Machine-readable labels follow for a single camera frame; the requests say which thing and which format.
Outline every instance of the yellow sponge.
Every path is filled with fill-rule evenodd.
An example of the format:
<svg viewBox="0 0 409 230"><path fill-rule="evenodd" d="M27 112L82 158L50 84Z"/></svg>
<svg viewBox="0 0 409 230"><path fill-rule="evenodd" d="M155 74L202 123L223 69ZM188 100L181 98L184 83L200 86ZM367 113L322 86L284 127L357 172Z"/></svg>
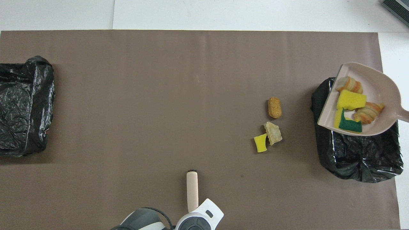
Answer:
<svg viewBox="0 0 409 230"><path fill-rule="evenodd" d="M254 137L254 142L256 143L258 153L267 151L267 147L265 146L265 139L266 138L267 138L266 133L263 134L263 135Z"/></svg>
<svg viewBox="0 0 409 230"><path fill-rule="evenodd" d="M342 90L337 103L337 110L347 109L354 110L356 108L365 107L366 95Z"/></svg>

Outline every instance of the dustpan handle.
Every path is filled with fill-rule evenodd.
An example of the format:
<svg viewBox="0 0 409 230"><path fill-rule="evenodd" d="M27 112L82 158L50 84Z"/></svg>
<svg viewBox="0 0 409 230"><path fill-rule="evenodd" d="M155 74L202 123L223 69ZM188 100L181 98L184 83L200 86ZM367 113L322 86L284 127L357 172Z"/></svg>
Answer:
<svg viewBox="0 0 409 230"><path fill-rule="evenodd" d="M400 108L400 111L397 113L398 119L404 122L409 122L409 111Z"/></svg>

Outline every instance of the sponge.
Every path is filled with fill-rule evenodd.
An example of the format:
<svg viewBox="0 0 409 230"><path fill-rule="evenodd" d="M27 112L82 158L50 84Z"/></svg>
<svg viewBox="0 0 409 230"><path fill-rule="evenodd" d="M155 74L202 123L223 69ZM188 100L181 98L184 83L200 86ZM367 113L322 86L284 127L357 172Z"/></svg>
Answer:
<svg viewBox="0 0 409 230"><path fill-rule="evenodd" d="M267 151L267 147L265 146L265 139L267 138L267 134L263 134L260 136L254 137L254 142L256 143L257 152L265 152Z"/></svg>
<svg viewBox="0 0 409 230"><path fill-rule="evenodd" d="M365 107L366 95L342 90L337 103L337 109L354 110Z"/></svg>
<svg viewBox="0 0 409 230"><path fill-rule="evenodd" d="M342 109L341 111L341 119L339 122L339 128L343 130L347 130L347 131L356 132L356 133L362 133L362 122L361 121L356 122L352 119L345 118L344 111L345 111L344 109Z"/></svg>

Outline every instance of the black plastic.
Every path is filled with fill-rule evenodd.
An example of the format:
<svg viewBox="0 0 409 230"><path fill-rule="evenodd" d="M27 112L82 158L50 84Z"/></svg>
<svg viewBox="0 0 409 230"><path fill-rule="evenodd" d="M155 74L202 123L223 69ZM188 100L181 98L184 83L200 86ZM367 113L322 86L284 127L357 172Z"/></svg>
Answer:
<svg viewBox="0 0 409 230"><path fill-rule="evenodd" d="M54 69L47 60L0 64L0 156L43 151L53 103Z"/></svg>
<svg viewBox="0 0 409 230"><path fill-rule="evenodd" d="M344 135L317 124L335 78L328 78L312 94L315 137L321 165L341 179L366 183L388 180L403 171L398 123L374 136Z"/></svg>

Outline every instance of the food scrap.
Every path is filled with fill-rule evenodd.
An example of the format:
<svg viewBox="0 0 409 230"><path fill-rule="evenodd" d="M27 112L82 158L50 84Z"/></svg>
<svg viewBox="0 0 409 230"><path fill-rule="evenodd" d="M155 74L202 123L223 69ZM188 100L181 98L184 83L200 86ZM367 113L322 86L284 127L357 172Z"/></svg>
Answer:
<svg viewBox="0 0 409 230"><path fill-rule="evenodd" d="M268 100L268 115L276 119L281 117L281 102L277 97L272 97Z"/></svg>
<svg viewBox="0 0 409 230"><path fill-rule="evenodd" d="M356 81L352 77L344 77L339 80L341 87L337 88L337 91L347 90L355 93L363 93L364 89L359 81Z"/></svg>
<svg viewBox="0 0 409 230"><path fill-rule="evenodd" d="M270 142L270 145L273 145L274 143L277 143L283 139L281 136L280 128L271 123L267 122L264 124L265 131L267 132L267 137Z"/></svg>
<svg viewBox="0 0 409 230"><path fill-rule="evenodd" d="M379 116L384 108L385 105L383 103L377 104L367 102L365 107L357 110L357 112L354 114L354 119L361 121L362 124L370 124L377 116Z"/></svg>

